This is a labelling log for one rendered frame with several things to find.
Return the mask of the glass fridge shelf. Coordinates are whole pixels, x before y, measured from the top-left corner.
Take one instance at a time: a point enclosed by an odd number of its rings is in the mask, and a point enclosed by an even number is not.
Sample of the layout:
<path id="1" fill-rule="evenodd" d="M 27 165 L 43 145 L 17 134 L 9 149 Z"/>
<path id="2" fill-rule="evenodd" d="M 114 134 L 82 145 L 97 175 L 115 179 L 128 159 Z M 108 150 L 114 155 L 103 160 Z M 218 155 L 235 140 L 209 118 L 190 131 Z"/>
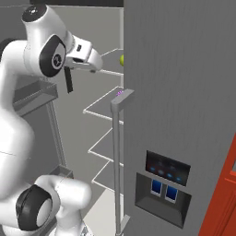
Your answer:
<path id="1" fill-rule="evenodd" d="M 103 67 L 100 72 L 116 76 L 122 76 L 124 74 L 124 67 L 120 64 L 120 57 L 123 53 L 124 50 L 118 48 L 104 53 L 101 56 L 103 61 Z"/>
<path id="2" fill-rule="evenodd" d="M 108 161 L 91 182 L 114 192 L 113 162 Z M 120 165 L 120 195 L 124 195 L 124 166 L 122 165 Z"/>
<path id="3" fill-rule="evenodd" d="M 83 113 L 88 113 L 105 120 L 112 120 L 111 101 L 116 98 L 116 93 L 120 90 L 124 90 L 122 87 L 115 87 L 101 96 L 99 99 L 91 103 L 87 108 L 83 110 Z"/>
<path id="4" fill-rule="evenodd" d="M 123 128 L 120 133 L 120 165 L 124 165 Z M 112 128 L 103 135 L 89 150 L 88 153 L 113 162 Z"/>

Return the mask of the grey fridge interior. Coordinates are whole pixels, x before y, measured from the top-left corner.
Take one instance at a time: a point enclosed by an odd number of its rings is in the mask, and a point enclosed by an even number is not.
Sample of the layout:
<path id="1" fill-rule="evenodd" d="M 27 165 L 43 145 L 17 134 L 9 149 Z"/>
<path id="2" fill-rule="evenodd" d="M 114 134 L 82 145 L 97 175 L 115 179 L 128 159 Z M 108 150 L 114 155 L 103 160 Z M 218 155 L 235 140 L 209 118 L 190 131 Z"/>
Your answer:
<path id="1" fill-rule="evenodd" d="M 99 55 L 102 56 L 103 52 L 100 48 L 101 44 L 109 39 L 116 38 L 118 30 L 110 27 L 107 23 L 100 21 L 97 18 L 97 15 L 92 11 L 82 11 L 78 8 L 72 8 L 70 9 L 69 14 L 71 16 L 70 21 L 65 21 L 63 17 L 57 15 L 64 22 L 65 27 L 69 32 L 82 40 L 89 41 Z M 59 129 L 70 136 L 69 140 L 64 143 L 66 156 L 68 158 L 83 159 L 84 154 L 82 150 L 86 145 L 83 139 L 88 131 L 77 116 L 77 106 L 84 99 L 95 96 L 100 89 L 104 88 L 108 79 L 103 76 L 100 71 L 92 72 L 85 69 L 70 69 L 70 71 L 72 73 L 72 80 L 76 84 L 77 91 L 72 102 L 65 106 L 65 116 L 62 118 Z M 35 142 L 36 136 L 34 134 L 32 151 Z M 32 151 L 28 164 L 33 157 Z"/>

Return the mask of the grey fridge door bin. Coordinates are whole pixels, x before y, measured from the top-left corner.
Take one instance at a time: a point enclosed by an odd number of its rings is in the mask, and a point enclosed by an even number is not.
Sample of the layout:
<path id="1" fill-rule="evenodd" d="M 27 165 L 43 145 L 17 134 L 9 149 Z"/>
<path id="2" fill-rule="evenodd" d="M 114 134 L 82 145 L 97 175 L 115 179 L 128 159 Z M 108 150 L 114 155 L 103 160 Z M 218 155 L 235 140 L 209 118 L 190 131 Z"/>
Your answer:
<path id="1" fill-rule="evenodd" d="M 18 115 L 24 116 L 57 98 L 54 83 L 38 80 L 15 91 L 13 106 Z"/>
<path id="2" fill-rule="evenodd" d="M 73 172 L 70 169 L 68 169 L 67 167 L 63 166 L 63 165 L 56 166 L 53 170 L 51 170 L 49 172 L 49 174 L 50 175 L 62 176 L 62 177 L 65 177 L 65 178 L 70 178 L 70 179 L 74 178 Z"/>

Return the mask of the grey fridge door with dispenser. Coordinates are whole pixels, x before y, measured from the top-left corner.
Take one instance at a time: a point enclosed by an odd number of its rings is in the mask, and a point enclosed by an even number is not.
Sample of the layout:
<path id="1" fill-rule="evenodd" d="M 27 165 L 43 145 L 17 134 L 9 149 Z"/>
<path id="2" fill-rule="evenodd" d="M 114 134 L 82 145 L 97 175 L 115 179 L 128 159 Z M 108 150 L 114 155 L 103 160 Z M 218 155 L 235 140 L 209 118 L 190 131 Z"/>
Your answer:
<path id="1" fill-rule="evenodd" d="M 124 236 L 198 236 L 236 133 L 236 0 L 124 0 Z"/>

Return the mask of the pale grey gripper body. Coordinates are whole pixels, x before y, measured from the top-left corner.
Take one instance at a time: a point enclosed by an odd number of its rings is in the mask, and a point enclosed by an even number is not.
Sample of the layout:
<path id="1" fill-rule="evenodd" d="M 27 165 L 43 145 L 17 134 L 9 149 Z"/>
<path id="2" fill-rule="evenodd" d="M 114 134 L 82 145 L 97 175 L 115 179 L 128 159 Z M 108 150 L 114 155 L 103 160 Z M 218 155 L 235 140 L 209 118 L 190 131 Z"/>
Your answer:
<path id="1" fill-rule="evenodd" d="M 72 57 L 70 54 L 66 57 L 65 65 L 70 69 L 85 69 L 92 72 L 101 71 L 103 61 L 99 53 L 95 49 L 91 49 L 88 59 L 81 63 L 77 56 Z"/>

